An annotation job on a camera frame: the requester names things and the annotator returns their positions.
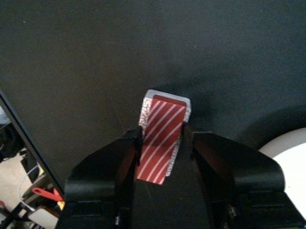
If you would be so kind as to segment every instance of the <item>white stripe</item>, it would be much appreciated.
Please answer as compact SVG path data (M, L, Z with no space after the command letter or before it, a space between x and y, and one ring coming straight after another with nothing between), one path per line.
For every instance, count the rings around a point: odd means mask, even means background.
M168 113L175 109L176 105L172 105L170 107L170 109L167 110L167 112L164 113L163 117L160 118L160 120L158 121L158 123L154 125L152 129L150 130L148 133L146 133L144 136L144 140L148 139L148 137L151 136L152 132L155 131L155 129L158 128L158 125L160 124L160 122L164 120L164 118L167 117Z
M163 166L163 168L160 169L158 175L155 176L155 179L152 180L152 182L156 182L156 180L159 179L160 173L162 173L162 171L164 170L164 168L166 168L167 166L168 166L168 163L164 163L164 166Z
M164 108L166 106L166 102L163 102L163 104L159 106L158 110L155 111L155 114L152 115L152 117L150 117L150 120L148 120L148 123L147 123L147 126L151 124L155 116L158 116L160 110Z
M155 105L152 106L152 108L150 108L148 116L154 113L154 110L155 110L155 108L159 106L159 104L160 104L160 101L158 101L158 102L155 103Z
M144 144L147 145L147 148L146 150L142 152L142 159L143 157L146 156L147 152L148 152L148 149L151 147L151 145L154 144L154 141L156 140L156 138L159 137L162 131L164 130L164 128L167 127L167 125L172 122L172 120L175 119L178 113L182 111L182 109L184 109L183 107L179 108L179 110L176 111L176 113L172 115L172 117L170 118L170 120L167 121L167 123L164 124L164 127L159 130L159 132L156 133L154 139L151 140L150 144L147 144L147 142L144 141Z
M151 160L151 158L154 157L154 155L155 155L158 149L163 146L164 142L167 141L167 139L171 137L171 135L174 134L174 132L176 131L176 129L178 129L180 126L182 126L182 123L172 129L172 131L168 133L167 137L164 138L164 140L160 142L159 146L156 147L156 149L154 150L152 154L150 155L150 157L148 157L148 159L147 159L147 162L146 162L146 164L144 164L144 166L143 166L143 168L142 168L142 170L140 170L140 172L139 172L138 177L142 176L143 171L144 171L144 169L146 169L146 166L148 165L150 160Z
M158 165L160 164L160 162L163 161L163 159L164 159L164 157L166 157L166 155L167 155L170 149L172 149L172 147L175 146L175 144L176 144L176 141L174 142L174 144L171 145L171 147L168 148L168 150L164 152L163 156L159 158L158 163L155 164L155 166L154 166L154 168L152 168L152 171L151 171L150 174L148 174L148 177L147 177L148 180L150 180L150 178L151 178L151 176L152 176L152 174L154 174L154 171L155 171L155 169L156 169L156 166L158 166Z

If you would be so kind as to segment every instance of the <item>wire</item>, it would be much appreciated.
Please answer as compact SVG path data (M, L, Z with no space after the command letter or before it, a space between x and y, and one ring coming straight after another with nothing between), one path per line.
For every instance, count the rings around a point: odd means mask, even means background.
M23 180L21 180L21 182L20 182L20 184L19 184L19 186L17 186L17 198L19 198L20 202L24 204L24 206L25 206L31 211L35 211L35 208L33 208L31 205L28 205L28 204L24 202L24 200L21 199L20 190L21 190L21 186L23 186L23 184L24 184L24 181L25 181L28 175L29 175L37 168L39 168L39 165L36 165L36 166L27 172L27 174L25 174L25 176L24 176L24 178L23 178Z

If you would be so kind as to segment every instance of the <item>white object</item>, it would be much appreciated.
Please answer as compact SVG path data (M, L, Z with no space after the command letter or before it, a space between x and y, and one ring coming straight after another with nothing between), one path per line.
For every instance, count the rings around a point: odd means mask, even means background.
M306 128L281 135L259 151L281 165L286 181L285 192L306 218Z
M59 221L59 218L45 208L39 208L28 215L28 218L44 229L54 229Z
M0 107L0 124L5 125L9 123L11 123L11 121L5 115L5 111L4 111L3 107Z

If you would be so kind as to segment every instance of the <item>red striped object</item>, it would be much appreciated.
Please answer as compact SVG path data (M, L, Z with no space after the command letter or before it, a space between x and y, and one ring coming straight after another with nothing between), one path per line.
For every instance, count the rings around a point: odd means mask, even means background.
M138 169L140 180L163 183L186 112L186 102L159 95L152 96Z

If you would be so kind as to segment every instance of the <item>black backdrop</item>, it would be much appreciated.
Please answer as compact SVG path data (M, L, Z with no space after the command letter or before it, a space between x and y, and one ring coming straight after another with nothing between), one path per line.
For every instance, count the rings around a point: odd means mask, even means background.
M0 86L59 184L138 125L147 89L190 98L192 125L253 148L303 127L305 10L305 1L1 1ZM192 175L180 159L176 182ZM139 182L156 197L142 210L152 228L184 224L166 218L183 186L174 197L175 185Z

